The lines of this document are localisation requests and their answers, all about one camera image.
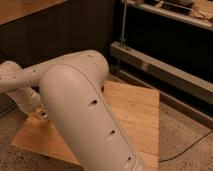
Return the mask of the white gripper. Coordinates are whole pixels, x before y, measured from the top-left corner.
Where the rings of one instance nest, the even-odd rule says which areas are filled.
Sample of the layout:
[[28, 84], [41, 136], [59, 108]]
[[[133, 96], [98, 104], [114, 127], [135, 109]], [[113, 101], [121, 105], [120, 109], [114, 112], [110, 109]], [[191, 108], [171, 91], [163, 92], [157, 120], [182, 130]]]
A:
[[19, 109], [27, 115], [40, 115], [44, 112], [40, 94], [32, 88], [20, 88], [7, 92], [7, 95], [17, 104]]

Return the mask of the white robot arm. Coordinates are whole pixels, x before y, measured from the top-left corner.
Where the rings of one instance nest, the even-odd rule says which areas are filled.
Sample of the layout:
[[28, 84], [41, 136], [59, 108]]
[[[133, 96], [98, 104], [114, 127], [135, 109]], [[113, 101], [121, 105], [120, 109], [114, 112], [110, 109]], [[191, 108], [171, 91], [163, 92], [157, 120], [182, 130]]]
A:
[[25, 112], [45, 110], [85, 171], [148, 171], [104, 97], [109, 73], [96, 50], [22, 68], [0, 63], [0, 93]]

